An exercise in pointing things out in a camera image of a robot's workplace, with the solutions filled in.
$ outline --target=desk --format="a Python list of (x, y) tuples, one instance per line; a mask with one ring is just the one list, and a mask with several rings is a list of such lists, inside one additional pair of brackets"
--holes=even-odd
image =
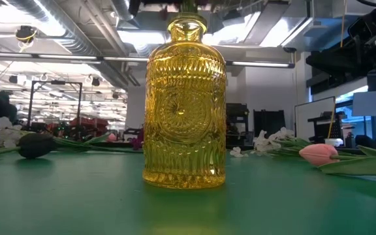
[(305, 161), (227, 156), (224, 186), (142, 181), (141, 154), (53, 153), (0, 161), (0, 234), (376, 235), (376, 182)]

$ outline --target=ceiling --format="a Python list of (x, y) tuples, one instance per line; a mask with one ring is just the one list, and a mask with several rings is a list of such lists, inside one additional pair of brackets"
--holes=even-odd
[[(25, 2), (41, 3), (46, 10), (39, 14), (47, 17), (37, 18), (38, 14), (16, 4)], [(133, 19), (138, 24), (135, 27), (134, 23), (116, 17), (118, 13), (113, 2), (118, 1), (0, 0), (0, 52), (87, 55), (71, 50), (68, 44), (71, 41), (90, 48), (88, 53), (93, 55), (146, 57), (152, 49), (168, 41), (166, 25), (176, 14), (175, 8), (169, 6), (164, 13), (164, 5), (141, 6)], [(345, 25), (371, 10), (353, 2), (348, 4)], [(211, 8), (207, 5), (199, 9), (199, 14), (208, 21), (203, 43), (216, 47), (226, 60), (277, 63), (293, 62), (293, 57), (282, 48), (284, 46), (297, 48), (298, 52), (321, 50), (340, 40), (341, 31), (338, 29), (345, 9), (340, 0), (314, 0), (313, 4), (307, 0), (233, 0), (222, 1), (213, 12)], [(227, 19), (228, 12), (236, 9), (237, 17)], [(37, 29), (31, 44), (19, 42), (14, 36), (21, 25)], [(146, 83), (146, 63), (102, 63), (0, 61), (0, 90), (11, 89), (13, 103), (26, 113), (32, 80), (47, 78), (47, 81), (81, 82), (84, 91), (82, 113), (116, 120), (114, 125), (123, 128), (127, 107), (125, 90)], [(242, 69), (228, 67), (227, 71), (237, 76)], [(10, 76), (17, 76), (22, 82), (10, 83)], [(99, 86), (91, 85), (93, 78), (100, 78)], [(45, 88), (40, 88), (35, 95), (33, 115), (57, 117), (69, 114), (68, 118), (73, 118), (78, 98), (74, 90), (77, 87), (46, 84)], [(62, 91), (63, 95), (56, 97), (53, 95), (56, 91)], [(112, 98), (114, 91), (119, 93), (118, 99)]]

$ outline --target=yellow glass bottle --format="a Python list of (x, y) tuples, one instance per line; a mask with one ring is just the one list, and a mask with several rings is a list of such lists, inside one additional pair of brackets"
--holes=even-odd
[(200, 189), (225, 181), (226, 67), (201, 43), (206, 21), (180, 13), (171, 42), (148, 61), (143, 178), (159, 187)]

